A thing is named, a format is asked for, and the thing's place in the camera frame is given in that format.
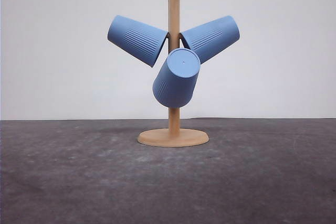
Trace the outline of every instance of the gray floor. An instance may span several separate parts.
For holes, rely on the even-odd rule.
[[[335,119],[189,119],[208,143],[136,142],[166,125],[2,122],[2,223],[336,223]]]

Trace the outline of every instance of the ribbed cup texture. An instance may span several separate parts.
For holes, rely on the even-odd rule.
[[[197,53],[201,63],[236,42],[239,30],[231,16],[216,19],[181,33],[182,43]]]
[[[153,67],[164,44],[167,31],[116,16],[108,32],[108,40]]]
[[[195,62],[190,64],[190,66],[192,66],[192,68],[195,70],[195,74],[191,77],[183,78],[174,74],[173,72],[174,64],[176,66],[176,64],[179,64],[180,62],[170,63],[169,67],[167,61],[169,60],[170,55],[171,54],[168,55],[159,73],[157,74],[158,76],[154,80],[153,94],[158,102],[162,105],[169,108],[180,108],[189,103],[193,96],[198,77],[199,66],[201,63],[196,56],[196,64],[198,65],[196,66]]]

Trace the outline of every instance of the wooden base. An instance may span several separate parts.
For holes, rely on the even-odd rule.
[[[179,135],[171,135],[168,129],[144,131],[140,133],[138,142],[158,147],[185,147],[204,144],[209,141],[203,131],[180,129]]]

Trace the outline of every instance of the blue plastic cup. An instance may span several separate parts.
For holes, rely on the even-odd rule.
[[[107,38],[153,67],[167,34],[167,31],[118,15],[110,26]]]
[[[171,51],[153,83],[158,102],[169,108],[180,108],[189,103],[200,67],[195,52],[186,48]]]
[[[231,16],[216,19],[181,33],[182,43],[197,53],[201,64],[239,40],[238,26]]]

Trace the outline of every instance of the wooden pole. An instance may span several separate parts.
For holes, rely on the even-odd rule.
[[[180,0],[168,0],[169,52],[180,47]],[[183,147],[209,141],[203,131],[180,129],[180,108],[169,108],[169,128],[141,132],[138,142],[160,147]]]
[[[168,0],[169,52],[180,47],[180,0]],[[169,133],[180,133],[180,108],[169,108]]]

